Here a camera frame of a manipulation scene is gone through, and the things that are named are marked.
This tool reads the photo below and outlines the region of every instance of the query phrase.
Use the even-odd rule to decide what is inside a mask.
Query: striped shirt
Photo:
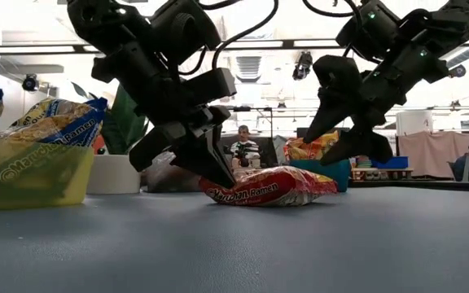
[[[248,145],[245,147],[245,158],[246,159],[259,159],[260,153],[258,152],[258,145],[253,141],[246,142],[235,142],[231,146],[231,151],[236,155],[236,151],[239,150],[242,145]]]

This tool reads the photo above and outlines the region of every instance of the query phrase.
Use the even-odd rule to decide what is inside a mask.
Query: pink curtain
[[[469,133],[420,132],[399,137],[399,152],[408,156],[412,176],[453,178],[448,162],[467,153]]]

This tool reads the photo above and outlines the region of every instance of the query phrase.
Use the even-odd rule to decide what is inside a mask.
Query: white bowl
[[[131,195],[140,192],[140,174],[127,155],[96,155],[86,188],[88,195]]]

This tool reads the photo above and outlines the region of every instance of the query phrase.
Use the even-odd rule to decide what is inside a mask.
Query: person
[[[458,159],[456,159],[454,166],[452,167],[456,181],[462,181],[462,175],[464,174],[464,167],[466,165],[466,156],[467,156],[467,153],[460,156]]]
[[[236,155],[237,151],[241,150],[244,147],[245,159],[260,159],[260,153],[258,152],[258,145],[249,140],[249,128],[246,125],[241,125],[238,127],[239,141],[233,143],[231,146],[231,151]]]

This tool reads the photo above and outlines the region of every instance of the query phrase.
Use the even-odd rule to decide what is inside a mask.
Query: yellow container
[[[82,203],[94,150],[0,139],[0,210]]]

